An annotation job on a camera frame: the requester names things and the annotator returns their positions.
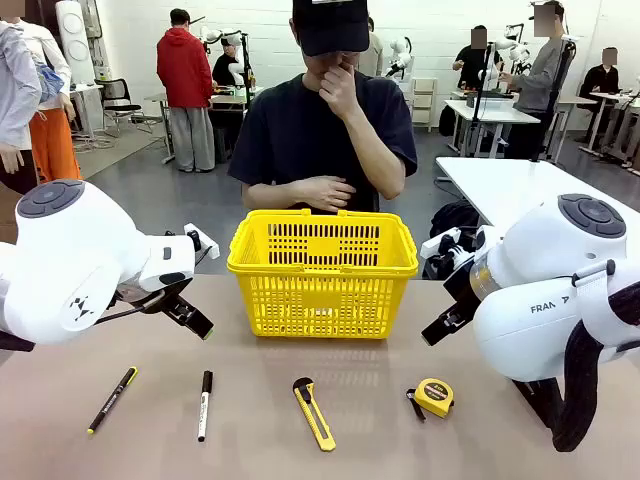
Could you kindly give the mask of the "black tripod pole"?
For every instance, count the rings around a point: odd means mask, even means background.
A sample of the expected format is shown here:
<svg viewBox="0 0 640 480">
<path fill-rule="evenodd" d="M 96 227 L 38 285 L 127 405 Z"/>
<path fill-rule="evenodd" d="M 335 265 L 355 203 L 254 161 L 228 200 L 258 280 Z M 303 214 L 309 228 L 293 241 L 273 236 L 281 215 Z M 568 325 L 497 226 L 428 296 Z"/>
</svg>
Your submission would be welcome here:
<svg viewBox="0 0 640 480">
<path fill-rule="evenodd" d="M 561 50 L 556 74 L 552 82 L 549 101 L 548 101 L 546 110 L 544 112 L 544 116 L 542 117 L 540 122 L 540 131 L 535 140 L 535 148 L 532 151 L 532 154 L 529 158 L 529 160 L 533 163 L 537 163 L 539 161 L 539 155 L 544 146 L 544 139 L 545 139 L 546 133 L 553 120 L 556 104 L 559 99 L 559 95 L 562 89 L 562 85 L 564 83 L 564 79 L 568 72 L 569 65 L 576 53 L 576 43 L 573 40 L 571 40 L 568 35 L 563 35 L 561 37 L 561 40 L 562 40 L 562 50 Z"/>
</svg>

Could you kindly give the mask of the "person right hand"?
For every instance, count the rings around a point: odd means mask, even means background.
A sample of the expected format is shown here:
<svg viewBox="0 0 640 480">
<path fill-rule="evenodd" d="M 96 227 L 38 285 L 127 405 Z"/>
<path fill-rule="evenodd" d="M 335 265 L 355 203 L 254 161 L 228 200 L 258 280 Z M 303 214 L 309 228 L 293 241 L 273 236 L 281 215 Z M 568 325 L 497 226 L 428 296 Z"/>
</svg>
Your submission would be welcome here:
<svg viewBox="0 0 640 480">
<path fill-rule="evenodd" d="M 316 176 L 298 180 L 292 190 L 296 203 L 304 203 L 316 210 L 331 213 L 345 209 L 348 201 L 356 193 L 356 189 L 344 178 L 335 176 Z"/>
</svg>

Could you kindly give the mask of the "person left forearm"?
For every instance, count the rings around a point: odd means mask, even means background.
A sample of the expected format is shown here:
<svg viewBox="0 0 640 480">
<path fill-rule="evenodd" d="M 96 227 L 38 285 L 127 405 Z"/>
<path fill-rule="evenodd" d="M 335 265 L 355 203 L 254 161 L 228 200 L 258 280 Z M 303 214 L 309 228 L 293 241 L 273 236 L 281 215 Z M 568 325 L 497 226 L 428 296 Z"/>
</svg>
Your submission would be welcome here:
<svg viewBox="0 0 640 480">
<path fill-rule="evenodd" d="M 386 200 L 398 197 L 405 187 L 404 162 L 383 143 L 359 106 L 344 123 L 368 181 Z"/>
</svg>

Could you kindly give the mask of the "white shelf cart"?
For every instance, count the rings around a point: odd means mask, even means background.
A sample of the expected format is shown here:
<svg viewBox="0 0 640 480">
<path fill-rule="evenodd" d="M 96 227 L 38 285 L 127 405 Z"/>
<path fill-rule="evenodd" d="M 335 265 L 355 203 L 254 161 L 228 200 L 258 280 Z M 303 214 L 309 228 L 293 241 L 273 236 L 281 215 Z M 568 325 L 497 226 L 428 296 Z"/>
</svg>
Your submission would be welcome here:
<svg viewBox="0 0 640 480">
<path fill-rule="evenodd" d="M 432 130 L 433 111 L 436 99 L 437 80 L 435 78 L 412 79 L 411 113 L 413 124 Z"/>
</svg>

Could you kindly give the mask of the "small white table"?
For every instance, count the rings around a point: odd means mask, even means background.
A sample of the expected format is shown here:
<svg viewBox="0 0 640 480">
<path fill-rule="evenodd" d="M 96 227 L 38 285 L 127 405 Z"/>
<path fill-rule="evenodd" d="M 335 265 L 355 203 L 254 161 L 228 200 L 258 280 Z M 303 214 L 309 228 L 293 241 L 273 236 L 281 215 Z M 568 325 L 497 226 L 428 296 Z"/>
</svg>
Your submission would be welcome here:
<svg viewBox="0 0 640 480">
<path fill-rule="evenodd" d="M 445 101 L 445 105 L 451 108 L 455 114 L 454 131 L 448 147 L 461 157 L 471 157 L 472 141 L 470 125 L 474 113 L 474 107 L 469 107 L 465 100 Z M 513 125 L 536 125 L 540 120 L 513 107 L 512 101 L 497 101 L 495 106 L 487 107 L 482 101 L 480 113 L 480 139 L 487 133 L 493 134 L 489 158 L 495 158 L 499 145 L 506 144 L 503 139 L 504 129 Z"/>
</svg>

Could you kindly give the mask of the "black white marker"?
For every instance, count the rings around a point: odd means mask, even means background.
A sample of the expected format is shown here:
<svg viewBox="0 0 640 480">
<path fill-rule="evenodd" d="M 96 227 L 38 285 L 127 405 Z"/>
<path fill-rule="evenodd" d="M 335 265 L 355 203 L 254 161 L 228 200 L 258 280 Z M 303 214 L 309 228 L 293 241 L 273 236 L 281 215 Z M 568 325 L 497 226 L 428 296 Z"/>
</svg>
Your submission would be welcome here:
<svg viewBox="0 0 640 480">
<path fill-rule="evenodd" d="M 209 399 L 212 393 L 213 378 L 214 373 L 212 371 L 206 370 L 203 373 L 197 431 L 197 441 L 200 443 L 204 442 L 206 439 Z"/>
</svg>

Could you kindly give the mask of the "black pen yellow cap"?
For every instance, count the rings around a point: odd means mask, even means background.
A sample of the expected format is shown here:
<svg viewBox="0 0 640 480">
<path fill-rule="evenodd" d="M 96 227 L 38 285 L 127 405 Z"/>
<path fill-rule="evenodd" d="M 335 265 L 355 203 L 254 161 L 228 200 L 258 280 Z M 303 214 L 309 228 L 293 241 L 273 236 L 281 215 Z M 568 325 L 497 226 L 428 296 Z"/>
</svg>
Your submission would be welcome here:
<svg viewBox="0 0 640 480">
<path fill-rule="evenodd" d="M 128 369 L 128 371 L 119 381 L 119 383 L 116 385 L 112 393 L 109 395 L 104 405 L 98 411 L 98 413 L 96 414 L 96 417 L 93 419 L 93 421 L 89 425 L 87 429 L 88 435 L 93 435 L 98 430 L 99 426 L 104 421 L 106 416 L 109 414 L 112 407 L 116 404 L 116 402 L 118 401 L 122 393 L 125 391 L 127 386 L 133 381 L 133 379 L 136 377 L 137 374 L 138 374 L 138 369 L 135 366 L 132 366 Z"/>
</svg>

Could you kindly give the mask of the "bystander in red hoodie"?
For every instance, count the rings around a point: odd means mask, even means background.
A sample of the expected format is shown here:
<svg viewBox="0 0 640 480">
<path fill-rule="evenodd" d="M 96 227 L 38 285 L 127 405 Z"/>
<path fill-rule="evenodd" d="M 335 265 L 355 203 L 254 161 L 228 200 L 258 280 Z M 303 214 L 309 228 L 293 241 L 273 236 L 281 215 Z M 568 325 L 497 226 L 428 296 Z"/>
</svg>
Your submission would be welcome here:
<svg viewBox="0 0 640 480">
<path fill-rule="evenodd" d="M 166 91 L 176 165 L 184 173 L 208 173 L 215 168 L 209 62 L 201 42 L 189 31 L 189 13 L 174 8 L 170 22 L 156 47 L 157 75 Z"/>
</svg>

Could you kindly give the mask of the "standing bystander black shirt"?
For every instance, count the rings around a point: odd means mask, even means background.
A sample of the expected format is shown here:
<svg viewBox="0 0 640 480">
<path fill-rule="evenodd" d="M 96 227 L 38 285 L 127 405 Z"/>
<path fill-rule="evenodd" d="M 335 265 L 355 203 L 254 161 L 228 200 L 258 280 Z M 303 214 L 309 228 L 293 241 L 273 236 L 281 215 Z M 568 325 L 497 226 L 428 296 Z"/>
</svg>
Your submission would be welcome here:
<svg viewBox="0 0 640 480">
<path fill-rule="evenodd" d="M 460 90 L 479 90 L 481 81 L 478 74 L 484 67 L 485 52 L 474 50 L 470 45 L 465 46 L 452 64 L 454 71 L 461 71 L 457 87 Z"/>
</svg>

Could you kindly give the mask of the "person torso black t-shirt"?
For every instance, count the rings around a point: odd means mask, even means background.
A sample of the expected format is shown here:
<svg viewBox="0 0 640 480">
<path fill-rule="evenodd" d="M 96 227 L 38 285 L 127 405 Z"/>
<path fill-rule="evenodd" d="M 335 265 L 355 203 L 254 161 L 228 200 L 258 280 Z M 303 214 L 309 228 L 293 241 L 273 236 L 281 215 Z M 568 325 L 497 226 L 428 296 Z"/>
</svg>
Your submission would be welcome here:
<svg viewBox="0 0 640 480">
<path fill-rule="evenodd" d="M 411 116 L 391 80 L 355 74 L 359 105 L 386 147 L 417 170 Z M 228 174 L 247 186 L 284 185 L 318 176 L 343 179 L 355 189 L 350 211 L 379 209 L 378 190 L 367 179 L 343 121 L 297 76 L 264 90 L 252 102 L 237 139 Z"/>
</svg>

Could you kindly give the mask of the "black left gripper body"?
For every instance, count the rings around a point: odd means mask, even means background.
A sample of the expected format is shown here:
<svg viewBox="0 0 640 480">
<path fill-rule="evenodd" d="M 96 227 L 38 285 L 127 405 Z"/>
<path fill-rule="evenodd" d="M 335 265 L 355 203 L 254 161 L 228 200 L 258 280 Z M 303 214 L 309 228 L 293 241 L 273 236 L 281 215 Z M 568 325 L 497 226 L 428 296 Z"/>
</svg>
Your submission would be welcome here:
<svg viewBox="0 0 640 480">
<path fill-rule="evenodd" d="M 118 286 L 115 300 L 131 305 L 135 313 L 189 314 L 193 307 L 181 297 L 181 293 L 191 282 L 192 279 L 181 280 L 152 293 L 123 284 Z"/>
</svg>

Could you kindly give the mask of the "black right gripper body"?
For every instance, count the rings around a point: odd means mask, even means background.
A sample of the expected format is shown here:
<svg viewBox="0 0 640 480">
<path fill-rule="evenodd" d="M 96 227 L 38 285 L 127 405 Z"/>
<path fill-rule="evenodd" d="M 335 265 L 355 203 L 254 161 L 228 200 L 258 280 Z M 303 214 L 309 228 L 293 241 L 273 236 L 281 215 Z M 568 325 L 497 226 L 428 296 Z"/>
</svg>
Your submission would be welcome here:
<svg viewBox="0 0 640 480">
<path fill-rule="evenodd" d="M 460 267 L 444 281 L 444 288 L 453 298 L 453 309 L 457 313 L 475 313 L 481 303 L 471 286 L 470 272 L 470 267 Z"/>
</svg>

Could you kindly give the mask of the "bystander in orange trousers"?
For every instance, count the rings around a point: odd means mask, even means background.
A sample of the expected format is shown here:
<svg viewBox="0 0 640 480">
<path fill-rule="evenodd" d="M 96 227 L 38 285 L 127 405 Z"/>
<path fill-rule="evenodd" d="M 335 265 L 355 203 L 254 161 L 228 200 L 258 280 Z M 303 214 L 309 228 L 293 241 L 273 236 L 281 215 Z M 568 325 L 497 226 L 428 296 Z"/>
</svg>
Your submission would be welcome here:
<svg viewBox="0 0 640 480">
<path fill-rule="evenodd" d="M 81 180 L 70 129 L 75 110 L 70 100 L 71 69 L 51 32 L 40 25 L 19 17 L 16 25 L 34 59 L 51 67 L 62 80 L 59 92 L 41 102 L 38 112 L 29 123 L 32 154 L 38 167 L 40 181 L 58 179 Z"/>
</svg>

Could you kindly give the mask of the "person right forearm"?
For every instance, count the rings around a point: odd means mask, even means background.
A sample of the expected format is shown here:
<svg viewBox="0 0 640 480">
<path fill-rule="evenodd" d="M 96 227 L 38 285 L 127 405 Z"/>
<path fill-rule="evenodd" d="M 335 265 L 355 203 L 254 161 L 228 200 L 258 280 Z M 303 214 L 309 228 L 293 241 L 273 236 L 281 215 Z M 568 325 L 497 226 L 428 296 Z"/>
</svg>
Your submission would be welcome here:
<svg viewBox="0 0 640 480">
<path fill-rule="evenodd" d="M 255 209 L 288 209 L 301 202 L 295 182 L 283 185 L 242 185 L 244 205 Z"/>
</svg>

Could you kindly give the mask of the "yellow utility knife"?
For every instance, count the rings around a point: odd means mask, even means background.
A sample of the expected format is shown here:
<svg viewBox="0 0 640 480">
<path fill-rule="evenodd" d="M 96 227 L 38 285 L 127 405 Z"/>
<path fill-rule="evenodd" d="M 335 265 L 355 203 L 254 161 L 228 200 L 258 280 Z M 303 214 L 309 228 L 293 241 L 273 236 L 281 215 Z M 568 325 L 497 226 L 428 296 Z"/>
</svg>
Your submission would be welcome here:
<svg viewBox="0 0 640 480">
<path fill-rule="evenodd" d="M 301 377 L 294 381 L 292 391 L 320 450 L 333 451 L 336 442 L 315 400 L 314 381 L 308 377 Z"/>
</svg>

